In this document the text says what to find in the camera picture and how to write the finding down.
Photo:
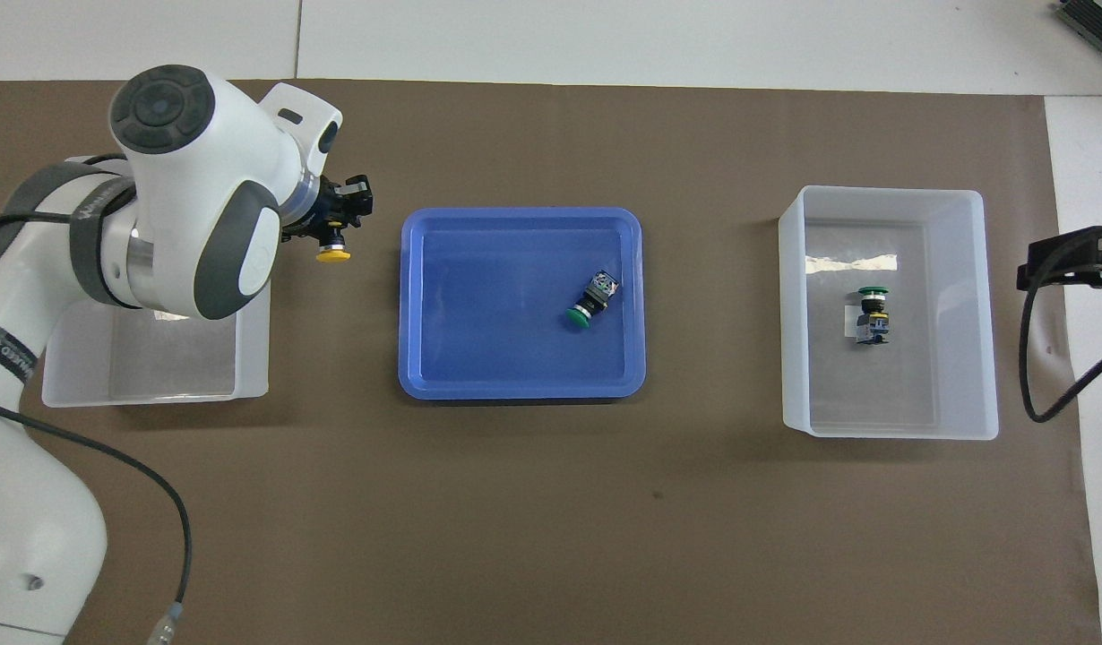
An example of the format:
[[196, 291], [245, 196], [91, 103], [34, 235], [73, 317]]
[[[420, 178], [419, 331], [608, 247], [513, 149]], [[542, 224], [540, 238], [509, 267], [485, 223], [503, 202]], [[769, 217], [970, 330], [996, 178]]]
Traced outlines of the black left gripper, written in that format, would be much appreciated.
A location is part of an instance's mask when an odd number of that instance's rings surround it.
[[280, 243], [287, 244], [293, 237], [311, 237], [314, 241], [317, 237], [343, 237], [348, 228], [359, 228], [361, 218], [372, 211], [374, 191], [367, 175], [348, 178], [343, 185], [322, 181], [305, 215], [282, 225]]

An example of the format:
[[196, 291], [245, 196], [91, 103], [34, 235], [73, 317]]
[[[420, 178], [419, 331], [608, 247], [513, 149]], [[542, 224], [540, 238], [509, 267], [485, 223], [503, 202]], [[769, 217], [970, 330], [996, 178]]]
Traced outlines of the green push button switch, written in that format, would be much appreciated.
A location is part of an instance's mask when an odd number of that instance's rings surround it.
[[861, 297], [861, 314], [855, 322], [855, 342], [858, 346], [882, 346], [890, 342], [890, 314], [886, 311], [890, 290], [880, 286], [866, 286], [857, 291]]
[[607, 310], [612, 298], [619, 289], [620, 282], [609, 272], [599, 271], [592, 275], [575, 305], [564, 311], [564, 318], [577, 327], [591, 327], [593, 319]]

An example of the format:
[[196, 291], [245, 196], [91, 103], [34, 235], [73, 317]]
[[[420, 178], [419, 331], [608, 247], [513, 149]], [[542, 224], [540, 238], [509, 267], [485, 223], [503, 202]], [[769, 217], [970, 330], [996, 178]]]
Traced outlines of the translucent box with rectangular label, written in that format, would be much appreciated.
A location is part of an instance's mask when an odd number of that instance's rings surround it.
[[[984, 200], [969, 189], [806, 186], [778, 219], [784, 422], [824, 438], [998, 436]], [[890, 290], [887, 344], [843, 335]]]

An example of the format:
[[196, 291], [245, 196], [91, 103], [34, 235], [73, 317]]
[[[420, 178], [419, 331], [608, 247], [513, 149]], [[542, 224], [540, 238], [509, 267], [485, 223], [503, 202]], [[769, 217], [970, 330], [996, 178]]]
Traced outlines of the blue plastic tray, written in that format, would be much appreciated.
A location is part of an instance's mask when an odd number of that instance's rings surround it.
[[[620, 282], [568, 322], [592, 275]], [[400, 241], [399, 377], [420, 400], [623, 399], [648, 373], [642, 228], [619, 207], [425, 208]]]

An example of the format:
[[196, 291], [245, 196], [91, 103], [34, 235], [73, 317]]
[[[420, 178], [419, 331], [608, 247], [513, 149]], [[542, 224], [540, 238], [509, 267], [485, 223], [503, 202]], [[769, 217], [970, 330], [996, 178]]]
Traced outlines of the translucent box with round-marked label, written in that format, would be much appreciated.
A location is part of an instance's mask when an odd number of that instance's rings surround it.
[[64, 160], [43, 168], [15, 201], [55, 213], [60, 224], [30, 226], [34, 256], [30, 348], [46, 359], [48, 407], [175, 404], [257, 397], [267, 391], [269, 309], [253, 305], [280, 243], [276, 213], [248, 212], [218, 240], [215, 284], [237, 298], [215, 319], [166, 309], [166, 287], [191, 288], [198, 252], [169, 243], [173, 234], [204, 245], [212, 217], [147, 208], [121, 160]]

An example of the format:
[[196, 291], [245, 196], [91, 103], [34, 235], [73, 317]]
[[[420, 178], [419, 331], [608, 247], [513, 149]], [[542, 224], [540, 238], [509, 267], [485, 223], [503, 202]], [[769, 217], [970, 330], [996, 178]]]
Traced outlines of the black ribbed device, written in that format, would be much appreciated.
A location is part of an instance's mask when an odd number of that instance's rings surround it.
[[1059, 0], [1055, 13], [1102, 53], [1102, 0]]

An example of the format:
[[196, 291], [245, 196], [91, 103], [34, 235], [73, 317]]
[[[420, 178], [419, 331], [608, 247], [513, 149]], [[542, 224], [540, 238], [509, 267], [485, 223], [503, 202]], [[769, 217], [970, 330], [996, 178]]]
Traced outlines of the brown paper table mat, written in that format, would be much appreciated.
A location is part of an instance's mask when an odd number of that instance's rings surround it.
[[[980, 95], [310, 79], [366, 173], [353, 260], [278, 254], [260, 399], [24, 411], [190, 509], [175, 645], [1096, 645], [1079, 418], [1027, 420], [1046, 103]], [[1000, 433], [784, 426], [777, 221], [806, 185], [984, 197]], [[642, 225], [629, 399], [431, 404], [397, 379], [400, 232], [426, 207], [612, 205]]]

